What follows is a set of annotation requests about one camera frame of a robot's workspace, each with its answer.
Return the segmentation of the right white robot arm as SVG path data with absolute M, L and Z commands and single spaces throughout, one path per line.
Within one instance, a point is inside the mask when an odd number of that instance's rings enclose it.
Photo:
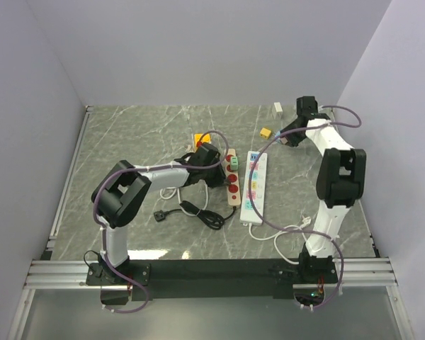
M 322 156 L 316 182 L 319 209 L 313 233 L 305 241 L 298 257 L 297 276 L 303 283 L 320 279 L 335 283 L 334 244 L 342 222 L 364 192 L 366 152 L 347 143 L 334 122 L 321 113 L 313 96 L 296 100 L 296 119 L 280 130 L 279 141 L 297 147 L 309 139 Z

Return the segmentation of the white multicolour power strip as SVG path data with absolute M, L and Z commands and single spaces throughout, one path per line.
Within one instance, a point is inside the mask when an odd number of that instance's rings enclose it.
M 256 163 L 252 175 L 250 172 L 254 162 L 256 161 L 259 152 L 248 151 L 246 158 L 246 171 L 244 176 L 243 196 L 240 212 L 240 222 L 247 226 L 262 225 L 262 219 L 255 213 L 253 205 L 258 213 L 263 216 L 264 214 L 264 199 L 266 190 L 266 173 L 267 173 L 267 153 L 263 153 L 258 162 Z

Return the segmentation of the white Honor charger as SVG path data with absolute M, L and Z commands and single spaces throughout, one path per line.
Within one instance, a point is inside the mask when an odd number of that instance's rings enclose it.
M 272 106 L 272 115 L 275 119 L 283 117 L 283 108 L 280 102 L 275 102 Z

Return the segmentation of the beige red-socket power strip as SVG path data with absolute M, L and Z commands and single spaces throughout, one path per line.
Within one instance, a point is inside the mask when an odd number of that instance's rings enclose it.
M 237 171 L 230 169 L 230 160 L 237 159 L 236 150 L 229 148 L 225 160 L 223 162 L 223 168 L 228 180 L 227 184 L 227 202 L 230 206 L 238 208 L 241 205 L 241 193 L 239 186 L 239 174 Z

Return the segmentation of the yellow USB charger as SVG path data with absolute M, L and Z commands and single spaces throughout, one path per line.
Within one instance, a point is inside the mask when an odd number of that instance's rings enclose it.
M 263 127 L 260 130 L 259 135 L 260 135 L 261 138 L 263 138 L 265 140 L 268 140 L 271 137 L 271 135 L 272 135 L 272 131 L 270 129 L 268 129 L 268 128 L 264 128 Z

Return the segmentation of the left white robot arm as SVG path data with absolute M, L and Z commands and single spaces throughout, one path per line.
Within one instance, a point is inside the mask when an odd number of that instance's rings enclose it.
M 102 276 L 113 285 L 130 281 L 128 225 L 147 194 L 166 188 L 183 188 L 205 182 L 207 187 L 230 185 L 221 165 L 224 158 L 209 143 L 166 164 L 134 166 L 119 161 L 91 195 L 93 219 L 100 227 L 98 255 Z

